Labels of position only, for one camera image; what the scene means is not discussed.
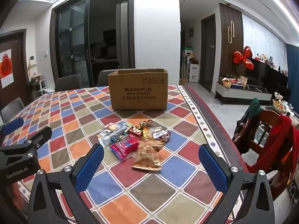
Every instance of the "red balloon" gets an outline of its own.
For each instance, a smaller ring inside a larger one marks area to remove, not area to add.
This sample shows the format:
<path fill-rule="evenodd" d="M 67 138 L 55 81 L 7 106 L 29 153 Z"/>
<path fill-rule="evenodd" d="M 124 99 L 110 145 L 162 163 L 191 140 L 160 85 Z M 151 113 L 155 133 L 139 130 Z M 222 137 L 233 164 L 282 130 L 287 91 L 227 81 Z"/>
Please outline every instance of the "red balloon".
<path fill-rule="evenodd" d="M 241 52 L 236 51 L 234 52 L 233 61 L 234 63 L 238 64 L 244 59 L 244 56 L 241 54 Z"/>
<path fill-rule="evenodd" d="M 249 46 L 245 46 L 243 55 L 244 57 L 252 58 L 252 51 Z"/>
<path fill-rule="evenodd" d="M 243 65 L 246 66 L 248 69 L 253 70 L 255 68 L 255 66 L 253 65 L 253 63 L 250 61 L 250 59 L 245 58 L 243 60 Z"/>

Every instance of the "gray chair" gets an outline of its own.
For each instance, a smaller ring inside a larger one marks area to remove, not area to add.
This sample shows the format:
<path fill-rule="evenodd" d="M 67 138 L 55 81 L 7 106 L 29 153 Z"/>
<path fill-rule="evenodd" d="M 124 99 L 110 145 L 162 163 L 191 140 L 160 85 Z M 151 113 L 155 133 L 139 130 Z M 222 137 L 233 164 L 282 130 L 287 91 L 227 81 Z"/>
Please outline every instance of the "gray chair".
<path fill-rule="evenodd" d="M 55 83 L 55 92 L 75 90 L 80 88 L 81 79 L 79 74 L 58 78 Z"/>
<path fill-rule="evenodd" d="M 98 82 L 96 87 L 104 87 L 108 86 L 108 75 L 114 71 L 120 71 L 120 70 L 129 70 L 131 68 L 127 69 L 114 69 L 114 70 L 104 70 L 99 73 Z"/>
<path fill-rule="evenodd" d="M 17 113 L 19 113 L 24 108 L 24 104 L 20 98 L 14 99 L 0 111 L 3 122 L 8 123 Z"/>

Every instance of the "red scarf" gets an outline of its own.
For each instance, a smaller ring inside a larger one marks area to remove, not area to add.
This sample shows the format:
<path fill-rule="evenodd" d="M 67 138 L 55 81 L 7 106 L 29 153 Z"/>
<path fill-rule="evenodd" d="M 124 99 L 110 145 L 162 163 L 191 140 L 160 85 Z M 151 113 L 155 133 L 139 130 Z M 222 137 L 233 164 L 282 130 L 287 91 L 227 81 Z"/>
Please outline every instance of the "red scarf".
<path fill-rule="evenodd" d="M 296 170 L 297 160 L 299 155 L 299 130 L 297 130 L 294 126 L 292 126 L 292 120 L 290 117 L 285 116 L 283 114 L 281 114 L 280 117 L 282 119 L 282 122 L 280 124 L 274 125 L 270 130 L 265 146 L 257 162 L 252 166 L 246 164 L 248 171 L 250 173 L 257 173 L 258 170 L 260 169 L 264 170 L 266 173 L 269 171 L 281 145 L 284 142 L 284 139 L 289 133 L 290 127 L 292 127 L 293 149 L 291 151 L 291 158 L 292 158 L 291 177 L 293 176 Z"/>

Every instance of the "pink snack package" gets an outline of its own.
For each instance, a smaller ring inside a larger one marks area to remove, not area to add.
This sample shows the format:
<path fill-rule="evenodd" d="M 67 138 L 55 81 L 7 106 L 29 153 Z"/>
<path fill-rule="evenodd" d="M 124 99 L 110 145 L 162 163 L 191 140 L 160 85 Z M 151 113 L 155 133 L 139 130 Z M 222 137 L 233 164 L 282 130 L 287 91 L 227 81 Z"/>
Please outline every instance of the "pink snack package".
<path fill-rule="evenodd" d="M 119 142 L 109 146 L 119 159 L 124 159 L 131 152 L 135 152 L 139 146 L 139 138 L 134 134 L 129 134 Z"/>

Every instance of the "blue curtain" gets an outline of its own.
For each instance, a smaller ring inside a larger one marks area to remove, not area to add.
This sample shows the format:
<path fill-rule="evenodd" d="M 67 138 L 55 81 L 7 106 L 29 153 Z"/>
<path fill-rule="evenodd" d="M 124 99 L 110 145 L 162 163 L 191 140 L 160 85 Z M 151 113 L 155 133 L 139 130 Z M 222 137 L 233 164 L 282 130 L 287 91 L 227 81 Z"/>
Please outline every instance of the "blue curtain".
<path fill-rule="evenodd" d="M 299 47 L 287 44 L 286 52 L 288 57 L 288 88 L 291 89 L 289 103 L 299 113 Z"/>

